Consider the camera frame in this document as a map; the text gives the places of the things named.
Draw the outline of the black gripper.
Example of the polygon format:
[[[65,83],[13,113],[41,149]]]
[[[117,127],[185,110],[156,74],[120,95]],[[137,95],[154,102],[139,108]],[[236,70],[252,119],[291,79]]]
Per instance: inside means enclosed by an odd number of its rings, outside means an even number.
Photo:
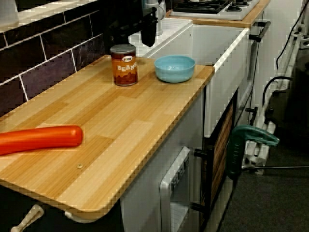
[[[143,8],[142,16],[135,17],[126,14],[124,18],[117,19],[109,26],[113,36],[130,36],[141,31],[141,41],[147,47],[152,47],[155,43],[156,25],[158,18],[156,17],[157,9]]]

